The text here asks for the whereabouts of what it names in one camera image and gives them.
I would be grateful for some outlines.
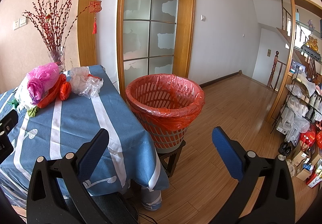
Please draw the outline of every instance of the stool leg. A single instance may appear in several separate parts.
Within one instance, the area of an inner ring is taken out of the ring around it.
[[[178,162],[180,154],[181,154],[181,150],[182,150],[182,147],[178,148],[178,152],[169,157],[169,162],[168,162],[168,167],[167,167],[167,171],[170,173],[169,177],[172,177],[172,175],[174,173],[175,167],[177,165],[177,162]]]

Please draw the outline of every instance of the purple plastic bag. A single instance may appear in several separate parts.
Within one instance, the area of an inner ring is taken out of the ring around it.
[[[55,85],[59,74],[59,67],[54,62],[38,66],[27,74],[27,88],[33,105],[38,104],[43,94]]]

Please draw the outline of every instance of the figurine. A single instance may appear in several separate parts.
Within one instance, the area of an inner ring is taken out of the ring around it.
[[[314,28],[314,26],[312,24],[312,20],[309,20],[308,24],[309,24],[309,31],[314,31],[315,28]]]
[[[318,52],[318,39],[313,38],[312,35],[309,35],[309,40],[305,43],[305,46],[308,46],[310,49]]]

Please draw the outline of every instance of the basket rim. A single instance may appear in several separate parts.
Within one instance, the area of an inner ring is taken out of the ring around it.
[[[130,90],[133,87],[132,85],[136,81],[141,80],[144,77],[159,77],[160,75],[171,75],[171,76],[181,78],[183,80],[191,82],[194,85],[194,87],[196,87],[199,90],[199,93],[200,93],[199,96],[196,98],[196,100],[194,100],[194,102],[192,102],[190,105],[188,105],[186,107],[178,108],[178,109],[168,109],[169,113],[167,113],[166,115],[164,114],[164,112],[160,111],[160,109],[165,109],[165,108],[154,108],[154,107],[145,105],[145,104],[139,102],[138,100],[136,100],[132,96]],[[133,106],[133,107],[139,109],[140,111],[144,112],[145,114],[153,114],[154,117],[159,117],[159,118],[161,118],[161,117],[173,118],[173,117],[187,116],[187,115],[195,113],[198,110],[199,105],[203,105],[202,103],[204,103],[204,91],[201,89],[201,87],[196,82],[194,82],[190,79],[187,79],[187,78],[176,76],[174,74],[165,74],[165,73],[146,75],[146,76],[142,76],[142,77],[139,77],[139,78],[133,80],[126,87],[125,95],[126,95],[126,99],[128,100],[130,106]],[[178,116],[178,113],[182,113],[182,112],[186,112],[186,113],[184,115]]]

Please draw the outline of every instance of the blue tablecloth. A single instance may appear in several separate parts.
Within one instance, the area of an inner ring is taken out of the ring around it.
[[[100,128],[109,132],[104,152],[91,178],[83,182],[91,195],[120,191],[130,179],[150,190],[169,187],[153,141],[127,107],[102,66],[91,66],[90,73],[104,80],[99,97],[87,99],[71,93],[66,101],[57,98],[35,118],[26,110],[9,133],[14,152],[0,166],[1,188],[13,205],[25,207],[33,166],[37,157],[60,159],[89,142]],[[0,120],[13,108],[7,104],[14,89],[0,95]],[[63,195],[67,189],[59,181]]]

